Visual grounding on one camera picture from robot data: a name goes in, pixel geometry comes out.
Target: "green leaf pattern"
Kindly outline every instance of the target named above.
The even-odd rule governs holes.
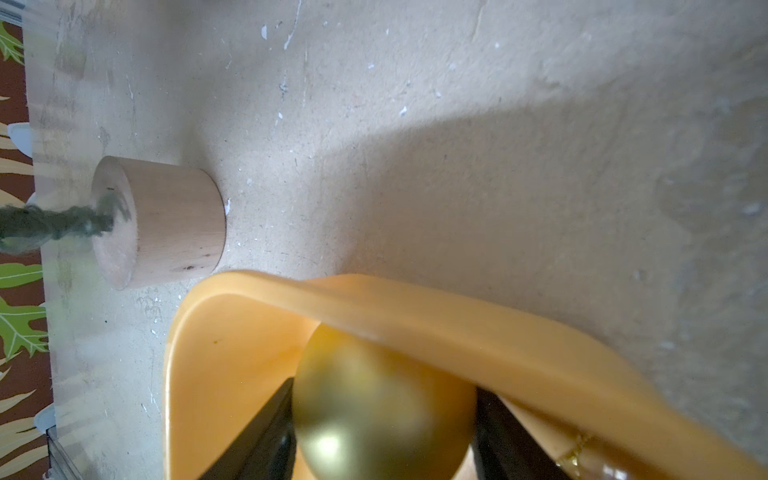
[[[0,265],[0,288],[25,285],[40,280],[42,277],[42,265],[22,265],[21,263],[3,263]]]
[[[24,53],[22,50],[24,45],[13,35],[9,34],[5,30],[5,23],[0,22],[0,51],[2,51],[3,60],[9,58],[17,61],[19,64],[24,64]]]
[[[48,344],[43,341],[48,332],[33,330],[29,326],[32,320],[41,318],[45,318],[42,306],[9,306],[0,298],[0,337],[6,357],[22,348],[29,352],[29,356],[48,351]]]

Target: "patterned wallpaper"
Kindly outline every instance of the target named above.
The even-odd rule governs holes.
[[[0,24],[0,204],[22,205],[35,191],[22,30]],[[41,478],[45,435],[35,415],[53,403],[40,253],[0,253],[0,478]]]

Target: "dusty floor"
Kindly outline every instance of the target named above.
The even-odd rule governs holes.
[[[764,0],[58,4],[25,35],[45,206],[84,203],[105,154],[202,167],[230,202],[219,270],[550,316],[768,464]],[[191,283],[114,292],[77,241],[44,262],[70,453],[159,478]]]

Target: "black plastic part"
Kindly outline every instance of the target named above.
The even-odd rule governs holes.
[[[570,480],[500,398],[480,388],[472,453],[478,480]]]
[[[200,480],[290,480],[296,461],[292,392],[290,378]]]

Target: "white paint speck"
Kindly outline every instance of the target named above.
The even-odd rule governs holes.
[[[283,50],[288,49],[288,45],[290,45],[290,39],[293,38],[293,34],[296,33],[296,25],[299,23],[299,13],[301,13],[301,0],[299,0],[299,6],[296,7],[296,19],[293,20],[293,29],[291,29],[290,33],[288,34],[288,39],[283,44]]]
[[[742,208],[741,213],[744,215],[755,215],[760,212],[761,208],[762,205],[760,205],[760,202],[752,202],[751,204]]]
[[[125,81],[128,83],[128,92],[131,94],[131,100],[133,100],[134,99],[134,91],[131,88],[131,81],[128,80],[128,76],[127,75],[125,75]]]
[[[154,408],[157,409],[157,411],[160,411],[160,407],[157,406],[157,400],[154,399],[154,394],[152,393],[152,389],[147,387],[147,391],[149,392],[149,402],[154,405]]]

